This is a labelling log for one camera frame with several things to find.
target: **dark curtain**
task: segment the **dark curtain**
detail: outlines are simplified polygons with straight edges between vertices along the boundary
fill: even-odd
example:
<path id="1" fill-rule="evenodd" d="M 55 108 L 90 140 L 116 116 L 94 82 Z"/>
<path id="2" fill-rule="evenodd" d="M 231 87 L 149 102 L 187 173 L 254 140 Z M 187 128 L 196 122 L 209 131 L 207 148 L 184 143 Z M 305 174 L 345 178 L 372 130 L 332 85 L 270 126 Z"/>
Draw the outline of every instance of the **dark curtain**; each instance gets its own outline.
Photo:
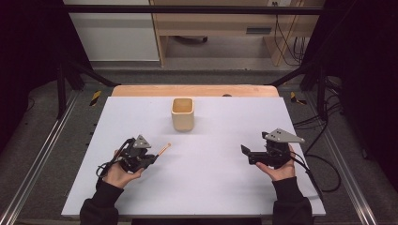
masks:
<path id="1" fill-rule="evenodd" d="M 345 4 L 344 1 L 331 0 L 327 1 L 326 6 Z M 316 52 L 344 14 L 321 16 L 304 63 L 320 56 L 327 76 L 342 79 L 341 100 L 345 115 L 370 158 L 378 161 L 398 190 L 397 6 L 396 0 L 356 1 L 337 35 L 329 41 L 332 44 L 326 54 Z"/>
<path id="2" fill-rule="evenodd" d="M 69 14 L 44 4 L 63 1 L 0 1 L 0 153 L 26 111 L 29 92 L 56 80 L 61 62 L 92 69 Z"/>

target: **white wall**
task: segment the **white wall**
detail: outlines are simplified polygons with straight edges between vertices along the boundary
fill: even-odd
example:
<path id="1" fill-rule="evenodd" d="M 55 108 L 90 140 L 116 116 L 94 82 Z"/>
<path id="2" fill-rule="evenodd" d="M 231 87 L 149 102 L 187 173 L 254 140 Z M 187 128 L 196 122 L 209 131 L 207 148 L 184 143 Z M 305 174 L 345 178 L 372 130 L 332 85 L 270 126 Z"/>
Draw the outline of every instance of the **white wall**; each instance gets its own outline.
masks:
<path id="1" fill-rule="evenodd" d="M 64 0 L 66 5 L 148 5 L 147 0 Z M 70 13 L 90 61 L 159 61 L 152 17 Z"/>

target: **aluminum rail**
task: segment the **aluminum rail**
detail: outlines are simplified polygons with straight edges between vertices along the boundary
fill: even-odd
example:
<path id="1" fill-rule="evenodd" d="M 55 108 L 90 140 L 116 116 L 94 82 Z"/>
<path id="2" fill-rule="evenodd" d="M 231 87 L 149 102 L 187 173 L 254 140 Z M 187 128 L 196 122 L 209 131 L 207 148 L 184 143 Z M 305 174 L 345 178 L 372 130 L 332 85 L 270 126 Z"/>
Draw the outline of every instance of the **aluminum rail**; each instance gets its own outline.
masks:
<path id="1" fill-rule="evenodd" d="M 309 99 L 310 106 L 315 114 L 316 107 L 314 106 L 315 99 L 312 95 L 306 94 L 305 96 Z M 345 186 L 345 189 L 348 193 L 348 196 L 351 199 L 351 202 L 354 204 L 355 210 L 360 218 L 360 221 L 364 225 L 376 225 L 377 221 L 375 219 L 375 215 L 372 212 L 371 207 L 367 203 L 362 191 L 360 190 L 360 186 L 355 179 L 354 174 L 349 169 L 345 159 L 337 145 L 334 141 L 333 136 L 328 127 L 325 129 L 325 143 L 328 146 L 330 156 L 338 169 L 339 173 L 342 176 L 342 181 Z"/>
<path id="2" fill-rule="evenodd" d="M 270 14 L 323 15 L 343 12 L 323 7 L 236 7 L 236 6 L 116 6 L 116 5 L 44 5 L 45 9 L 62 9 L 69 13 L 180 13 L 180 14 Z"/>
<path id="3" fill-rule="evenodd" d="M 67 110 L 65 111 L 63 117 L 56 120 L 49 136 L 38 152 L 38 156 L 30 167 L 30 170 L 20 185 L 17 193 L 14 195 L 14 198 L 12 199 L 6 211 L 2 213 L 0 217 L 0 225 L 12 225 L 16 221 L 24 203 L 33 189 L 33 186 L 38 180 L 40 172 L 43 169 L 48 156 L 52 152 L 54 145 L 70 116 L 78 96 L 78 91 L 72 92 L 71 96 L 69 97 L 69 106 L 67 107 Z"/>

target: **black cable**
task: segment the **black cable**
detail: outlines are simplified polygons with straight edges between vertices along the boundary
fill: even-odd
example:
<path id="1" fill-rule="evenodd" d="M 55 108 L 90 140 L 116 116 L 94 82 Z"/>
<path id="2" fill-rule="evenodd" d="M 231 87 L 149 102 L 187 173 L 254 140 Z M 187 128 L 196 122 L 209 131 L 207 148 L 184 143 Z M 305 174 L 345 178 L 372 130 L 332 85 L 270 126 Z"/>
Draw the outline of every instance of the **black cable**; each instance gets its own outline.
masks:
<path id="1" fill-rule="evenodd" d="M 107 172 L 109 171 L 109 168 L 117 163 L 117 159 L 119 158 L 120 154 L 122 153 L 122 150 L 124 148 L 124 146 L 126 146 L 126 144 L 131 143 L 132 139 L 127 139 L 122 146 L 119 148 L 119 150 L 117 150 L 116 154 L 114 155 L 114 157 L 112 158 L 112 160 L 110 160 L 109 162 L 105 162 L 102 165 L 98 166 L 97 171 L 96 171 L 96 175 L 98 178 L 103 178 L 106 176 Z"/>
<path id="2" fill-rule="evenodd" d="M 339 108 L 340 106 L 341 106 L 340 103 L 336 103 L 336 104 L 333 104 L 332 106 L 330 106 L 330 107 L 326 110 L 326 112 L 328 112 L 328 116 L 331 116 L 331 115 L 333 115 L 334 113 L 338 112 L 339 110 L 335 110 L 335 111 L 333 111 L 333 110 L 334 110 L 335 108 Z M 311 123 L 315 122 L 318 118 L 319 118 L 319 115 L 316 115 L 316 116 L 311 117 L 311 118 L 309 118 L 309 119 L 306 119 L 306 120 L 297 122 L 297 123 L 293 124 L 293 126 L 294 126 L 295 129 L 302 129 L 302 128 L 299 128 L 299 127 L 304 126 L 304 125 L 311 124 Z"/>
<path id="3" fill-rule="evenodd" d="M 29 112 L 35 106 L 35 103 L 36 103 L 35 100 L 32 99 L 31 97 L 29 97 L 29 100 L 32 101 L 32 105 L 30 107 L 28 107 L 25 112 Z"/>
<path id="4" fill-rule="evenodd" d="M 282 33 L 282 29 L 281 29 L 281 27 L 279 26 L 278 15 L 275 15 L 275 29 L 274 29 L 274 42 L 275 42 L 275 45 L 276 45 L 276 47 L 277 47 L 279 53 L 281 54 L 282 59 L 284 60 L 284 62 L 285 62 L 288 66 L 299 66 L 299 64 L 289 64 L 289 63 L 287 62 L 286 58 L 284 58 L 284 54 L 283 54 L 282 50 L 279 48 L 278 41 L 276 40 L 276 30 L 277 30 L 277 28 L 279 28 L 279 31 L 280 31 L 280 33 L 281 33 L 281 35 L 282 35 L 282 37 L 283 37 L 283 40 L 284 40 L 284 42 L 285 42 L 285 44 L 286 44 L 286 46 L 287 46 L 287 49 L 290 51 L 289 45 L 287 44 L 287 41 L 286 41 L 286 39 L 284 38 L 284 35 L 283 35 L 283 33 Z"/>
<path id="5" fill-rule="evenodd" d="M 319 188 L 318 184 L 316 183 L 313 173 L 311 172 L 310 168 L 307 167 L 307 165 L 305 165 L 304 160 L 302 159 L 302 157 L 299 154 L 296 154 L 295 152 L 291 152 L 293 154 L 295 154 L 295 156 L 298 156 L 301 158 L 301 161 L 298 161 L 295 157 L 290 157 L 292 158 L 295 162 L 297 162 L 298 165 L 300 165 L 302 168 L 304 168 L 305 173 L 308 174 L 308 177 L 310 177 L 311 182 L 314 185 L 314 188 L 316 190 L 316 193 L 318 193 L 319 199 L 321 199 L 321 201 L 323 202 L 323 194 L 322 194 L 322 190 Z"/>
<path id="6" fill-rule="evenodd" d="M 320 124 L 320 125 L 314 125 L 312 127 L 295 127 L 295 129 L 313 129 L 313 128 L 318 128 L 318 127 L 322 127 L 325 124 Z"/>
<path id="7" fill-rule="evenodd" d="M 336 190 L 340 187 L 340 185 L 342 184 L 342 177 L 340 176 L 339 171 L 337 170 L 337 168 L 336 168 L 335 166 L 333 166 L 329 161 L 327 161 L 326 159 L 324 159 L 324 158 L 322 158 L 322 157 L 319 157 L 319 156 L 316 156 L 316 155 L 311 155 L 311 154 L 307 154 L 306 157 L 317 158 L 317 159 L 319 159 L 319 160 L 322 160 L 322 161 L 326 162 L 328 165 L 330 165 L 330 167 L 331 167 L 331 168 L 336 172 L 336 174 L 337 174 L 337 178 L 338 178 L 337 185 L 336 185 L 336 187 L 334 187 L 334 188 L 332 188 L 332 189 L 321 189 L 321 190 L 322 190 L 323 192 L 333 192 L 333 191 L 336 191 Z"/>
<path id="8" fill-rule="evenodd" d="M 296 46 L 298 45 L 299 37 L 295 37 L 295 42 L 293 43 L 293 54 L 294 57 L 298 59 L 298 62 L 301 64 L 302 59 L 304 57 L 304 48 L 305 48 L 305 37 L 301 38 L 300 49 L 299 52 L 296 52 Z"/>
<path id="9" fill-rule="evenodd" d="M 329 100 L 331 100 L 331 98 L 339 98 L 339 95 L 334 94 L 334 95 L 332 95 L 332 96 L 329 96 L 329 97 L 326 99 L 326 102 L 328 103 Z"/>
<path id="10" fill-rule="evenodd" d="M 308 152 L 310 152 L 310 150 L 314 147 L 315 143 L 319 140 L 323 132 L 325 132 L 327 126 L 328 126 L 328 119 L 325 121 L 325 125 L 323 126 L 321 132 L 319 132 L 318 136 L 316 136 L 315 140 L 310 144 L 310 146 L 304 152 L 304 156 L 307 156 Z"/>

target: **cabinet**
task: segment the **cabinet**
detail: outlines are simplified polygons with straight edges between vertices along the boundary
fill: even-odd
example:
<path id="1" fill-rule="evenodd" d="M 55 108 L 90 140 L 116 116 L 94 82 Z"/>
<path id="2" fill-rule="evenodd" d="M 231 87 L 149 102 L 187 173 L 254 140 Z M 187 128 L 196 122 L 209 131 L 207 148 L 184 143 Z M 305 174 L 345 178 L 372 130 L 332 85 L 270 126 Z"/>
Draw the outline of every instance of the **cabinet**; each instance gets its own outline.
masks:
<path id="1" fill-rule="evenodd" d="M 64 0 L 66 5 L 148 5 L 146 0 Z M 150 13 L 70 13 L 90 61 L 159 61 Z"/>
<path id="2" fill-rule="evenodd" d="M 266 7 L 268 1 L 260 0 L 150 0 L 154 6 L 244 6 Z M 322 7 L 324 0 L 291 0 L 290 7 Z M 286 41 L 293 37 L 310 37 L 318 16 L 280 15 L 281 31 L 276 32 L 275 15 L 240 14 L 153 14 L 155 35 L 161 64 L 167 51 L 170 36 L 262 36 L 275 66 L 281 63 L 286 51 Z"/>

